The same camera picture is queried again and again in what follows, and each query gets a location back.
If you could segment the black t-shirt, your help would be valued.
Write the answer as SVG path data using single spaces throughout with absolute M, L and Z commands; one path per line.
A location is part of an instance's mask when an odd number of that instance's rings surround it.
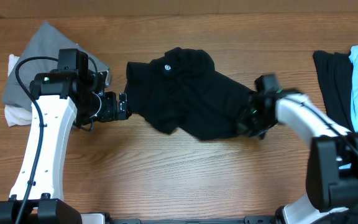
M 234 138 L 251 89 L 216 71 L 204 50 L 169 50 L 149 63 L 128 62 L 129 108 L 156 130 L 181 128 L 199 140 Z

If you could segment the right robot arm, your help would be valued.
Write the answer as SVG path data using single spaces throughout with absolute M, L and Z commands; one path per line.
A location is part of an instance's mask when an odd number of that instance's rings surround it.
M 296 89 L 282 89 L 276 76 L 255 80 L 249 107 L 237 120 L 240 134 L 263 139 L 276 124 L 291 128 L 310 149 L 306 193 L 274 215 L 245 223 L 358 223 L 358 133 L 337 124 Z

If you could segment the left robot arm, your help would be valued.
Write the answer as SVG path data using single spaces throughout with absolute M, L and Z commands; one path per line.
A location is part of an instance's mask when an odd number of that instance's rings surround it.
M 112 222 L 107 212 L 81 214 L 63 201 L 63 168 L 71 129 L 128 119 L 127 95 L 105 92 L 106 75 L 90 70 L 94 60 L 78 49 L 61 49 L 55 61 L 55 69 L 22 87 L 32 123 L 20 173 L 0 201 L 0 224 Z

